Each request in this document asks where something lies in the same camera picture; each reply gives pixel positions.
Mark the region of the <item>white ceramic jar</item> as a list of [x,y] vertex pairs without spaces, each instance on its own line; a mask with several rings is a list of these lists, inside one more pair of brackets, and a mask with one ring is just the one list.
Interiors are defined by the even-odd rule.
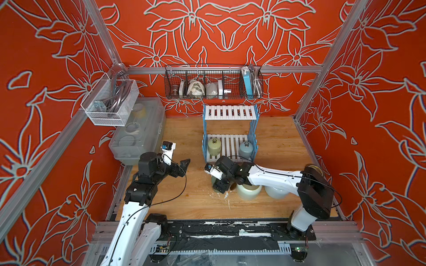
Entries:
[[270,186],[265,186],[265,191],[269,197],[275,200],[282,200],[289,194],[288,191],[281,190],[275,187],[270,187]]

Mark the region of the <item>green small canister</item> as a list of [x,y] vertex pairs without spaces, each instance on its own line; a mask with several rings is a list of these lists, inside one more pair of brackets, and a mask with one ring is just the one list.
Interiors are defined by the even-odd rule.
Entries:
[[217,181],[217,178],[212,176],[211,177],[211,185],[214,186],[215,182]]

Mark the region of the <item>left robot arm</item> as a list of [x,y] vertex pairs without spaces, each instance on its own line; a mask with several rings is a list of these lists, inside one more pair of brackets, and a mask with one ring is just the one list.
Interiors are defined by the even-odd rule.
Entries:
[[152,213],[149,208],[158,185],[168,176],[186,177],[191,160],[176,163],[166,154],[149,152],[141,155],[136,179],[127,188],[124,206],[102,266],[142,266],[154,243],[167,232],[165,215]]

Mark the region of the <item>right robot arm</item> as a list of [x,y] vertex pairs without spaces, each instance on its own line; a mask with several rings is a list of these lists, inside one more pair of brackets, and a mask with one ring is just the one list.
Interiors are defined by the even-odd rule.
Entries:
[[298,196],[301,206],[289,218],[288,233],[304,233],[316,220],[331,217],[336,191],[314,164],[301,171],[284,171],[261,167],[245,157],[238,163],[222,156],[213,164],[207,163],[204,170],[216,179],[213,189],[222,194],[237,184],[273,187]]

